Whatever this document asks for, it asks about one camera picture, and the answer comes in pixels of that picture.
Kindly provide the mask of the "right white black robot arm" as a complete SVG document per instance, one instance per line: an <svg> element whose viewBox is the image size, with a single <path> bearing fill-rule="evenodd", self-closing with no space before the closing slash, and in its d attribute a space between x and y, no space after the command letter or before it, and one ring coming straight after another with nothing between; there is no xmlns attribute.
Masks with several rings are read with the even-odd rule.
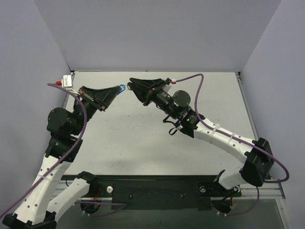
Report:
<svg viewBox="0 0 305 229"><path fill-rule="evenodd" d="M130 78L128 87L144 105L155 103L168 117L176 120L172 129L208 142L235 157L241 165L232 170L222 170L213 182L213 190L224 195L241 184L261 187L274 164L267 140L254 140L236 135L219 124L214 124L190 107L191 97L183 90L168 94L172 79L143 80Z"/></svg>

